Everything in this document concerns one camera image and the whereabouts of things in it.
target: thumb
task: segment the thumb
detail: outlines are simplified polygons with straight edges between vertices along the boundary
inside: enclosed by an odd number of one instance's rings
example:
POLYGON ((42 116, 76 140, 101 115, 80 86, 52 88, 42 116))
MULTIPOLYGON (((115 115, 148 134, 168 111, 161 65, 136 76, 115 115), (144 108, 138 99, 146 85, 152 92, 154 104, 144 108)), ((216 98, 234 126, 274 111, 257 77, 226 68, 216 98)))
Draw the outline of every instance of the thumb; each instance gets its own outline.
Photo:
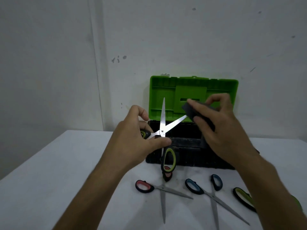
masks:
POLYGON ((171 143, 172 143, 172 140, 167 137, 159 137, 156 139, 150 139, 149 140, 150 152, 153 152, 159 148, 170 146, 171 143))
POLYGON ((195 116, 193 120, 201 130, 206 140, 212 139, 214 137, 214 132, 212 131, 212 129, 209 127, 209 125, 206 123, 205 120, 203 120, 199 116, 195 116))

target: finger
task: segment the finger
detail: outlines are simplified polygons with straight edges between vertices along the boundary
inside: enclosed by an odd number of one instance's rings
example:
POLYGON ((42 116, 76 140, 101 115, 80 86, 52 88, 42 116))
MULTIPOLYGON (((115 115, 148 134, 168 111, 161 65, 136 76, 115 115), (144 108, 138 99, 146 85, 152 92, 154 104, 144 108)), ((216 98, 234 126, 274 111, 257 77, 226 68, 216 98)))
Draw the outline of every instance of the finger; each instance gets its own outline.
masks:
POLYGON ((209 118, 211 121, 214 121, 216 118, 216 115, 218 114, 217 111, 207 107, 206 105, 200 104, 194 100, 188 99, 187 102, 199 113, 201 113, 203 116, 209 118))
POLYGON ((144 122, 144 121, 139 121, 138 122, 140 125, 140 129, 145 129, 150 131, 151 133, 153 133, 154 131, 151 129, 151 127, 148 125, 148 123, 144 122))
POLYGON ((203 120, 199 116, 195 116, 193 120, 196 123, 196 125, 199 127, 199 129, 201 130, 206 141, 208 140, 210 141, 211 139, 215 137, 214 132, 212 131, 212 129, 209 127, 209 125, 206 123, 205 120, 203 120))
POLYGON ((167 147, 172 144, 172 140, 167 137, 159 137, 159 138, 152 138, 148 141, 149 143, 149 151, 153 152, 159 148, 167 147))
POLYGON ((213 102, 220 102, 222 108, 231 108, 232 103, 230 100, 230 95, 228 93, 216 93, 211 95, 207 100, 206 104, 211 105, 213 102))
POLYGON ((147 111, 145 111, 144 108, 138 106, 138 105, 133 105, 126 118, 137 118, 138 116, 140 116, 143 120, 147 121, 149 118, 148 118, 148 113, 147 111))

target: hand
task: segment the hand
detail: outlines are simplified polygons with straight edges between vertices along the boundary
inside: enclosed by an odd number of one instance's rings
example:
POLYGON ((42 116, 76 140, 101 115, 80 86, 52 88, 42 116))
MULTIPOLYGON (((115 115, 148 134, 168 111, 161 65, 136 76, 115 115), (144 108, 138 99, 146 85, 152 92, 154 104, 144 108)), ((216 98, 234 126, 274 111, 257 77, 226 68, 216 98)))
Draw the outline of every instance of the hand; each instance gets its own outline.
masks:
POLYGON ((153 131, 146 122, 139 121, 138 116, 145 121, 149 119, 144 108, 133 105, 114 130, 102 160, 128 171, 156 149, 171 145, 171 139, 166 137, 143 139, 140 129, 153 131))
POLYGON ((215 131, 213 132, 202 118, 194 117, 194 122, 200 128, 209 146, 219 157, 236 167, 245 154, 258 155, 258 153, 240 122, 233 114, 229 94, 213 94, 207 99, 206 104, 211 105, 215 101, 220 102, 220 107, 217 108, 218 111, 214 111, 191 99, 187 100, 195 110, 208 117, 215 125, 215 131))

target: forearm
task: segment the forearm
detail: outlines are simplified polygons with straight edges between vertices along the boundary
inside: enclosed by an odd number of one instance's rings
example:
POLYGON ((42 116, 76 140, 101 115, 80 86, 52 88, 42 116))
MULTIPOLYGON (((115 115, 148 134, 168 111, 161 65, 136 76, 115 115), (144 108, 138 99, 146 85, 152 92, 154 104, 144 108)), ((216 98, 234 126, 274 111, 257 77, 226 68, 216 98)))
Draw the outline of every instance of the forearm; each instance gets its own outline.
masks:
POLYGON ((54 229, 97 229, 125 170, 102 158, 54 229))
POLYGON ((247 155, 236 166, 253 197, 264 229, 307 229, 307 219, 278 177, 275 167, 259 155, 247 155))

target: wall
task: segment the wall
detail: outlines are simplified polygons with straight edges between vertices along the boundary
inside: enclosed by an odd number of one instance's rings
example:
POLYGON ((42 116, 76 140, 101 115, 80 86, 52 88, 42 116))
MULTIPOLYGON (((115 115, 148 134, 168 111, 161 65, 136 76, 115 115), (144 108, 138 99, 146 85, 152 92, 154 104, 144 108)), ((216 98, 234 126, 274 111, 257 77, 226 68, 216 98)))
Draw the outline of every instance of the wall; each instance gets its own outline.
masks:
POLYGON ((103 130, 88 0, 0 0, 0 178, 66 129, 103 130))
POLYGON ((150 77, 169 73, 237 79, 250 136, 307 140, 307 0, 102 3, 113 127, 132 104, 148 109, 150 77))

